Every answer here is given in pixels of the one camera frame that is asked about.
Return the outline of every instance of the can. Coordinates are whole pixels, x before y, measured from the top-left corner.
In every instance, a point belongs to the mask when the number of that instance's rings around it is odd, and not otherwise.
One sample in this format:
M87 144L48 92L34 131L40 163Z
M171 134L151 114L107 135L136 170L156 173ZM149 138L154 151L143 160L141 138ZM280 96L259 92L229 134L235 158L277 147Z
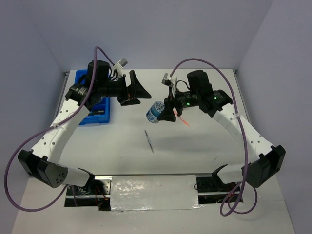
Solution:
M147 119L152 123L158 123L158 117L164 108L165 104L162 101L156 101L146 113Z

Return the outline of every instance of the tabletop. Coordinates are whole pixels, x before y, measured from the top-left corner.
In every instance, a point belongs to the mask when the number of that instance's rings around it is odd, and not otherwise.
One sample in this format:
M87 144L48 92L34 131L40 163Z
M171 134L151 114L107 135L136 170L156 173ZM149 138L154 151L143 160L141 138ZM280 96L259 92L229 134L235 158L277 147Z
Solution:
M137 106L120 107L111 98L109 124L79 126L66 145L60 164L80 167L96 175L184 174L209 173L225 163L241 163L242 147L208 115L193 107L183 111L182 121L152 124L146 119L151 105L168 95L161 84L164 73L171 70L135 70L152 99L143 99ZM176 71L178 79L186 80L192 70ZM222 77L214 70L204 70L213 89L230 94ZM222 70L233 86L240 113L246 116L242 97L232 70ZM65 90L74 82L71 71ZM144 129L155 151L151 152ZM22 205L40 207L54 199L61 188L52 189L34 178L29 179ZM95 207L64 207L65 195L52 207L36 213L19 211L13 233L284 233L293 234L293 226L273 176L259 189L259 201L248 215L219 213L220 204L205 204L201 208L181 211L101 212ZM249 209L254 202L252 188L247 185L244 203L239 211Z

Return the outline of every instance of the clear plastic wrap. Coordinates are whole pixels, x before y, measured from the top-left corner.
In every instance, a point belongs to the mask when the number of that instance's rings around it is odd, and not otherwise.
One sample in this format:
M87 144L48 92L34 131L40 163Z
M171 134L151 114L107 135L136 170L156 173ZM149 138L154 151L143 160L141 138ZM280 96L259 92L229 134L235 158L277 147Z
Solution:
M199 208L195 175L118 176L111 187L112 211Z

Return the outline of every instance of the blue organizer box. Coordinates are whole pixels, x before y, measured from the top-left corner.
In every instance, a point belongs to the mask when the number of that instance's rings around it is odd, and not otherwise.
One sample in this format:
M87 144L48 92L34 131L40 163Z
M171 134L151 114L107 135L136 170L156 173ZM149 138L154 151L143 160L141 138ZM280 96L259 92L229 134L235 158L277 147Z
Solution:
M76 77L75 77L75 84L78 82L79 78L82 75L87 74L87 70L78 70L76 71ZM87 116L84 118L79 125L84 125L88 123L109 123L109 115L110 115L110 98L109 97L104 97L102 98L101 102L94 105L92 108L92 111L102 111L104 110L105 113L102 115L96 115L96 116Z

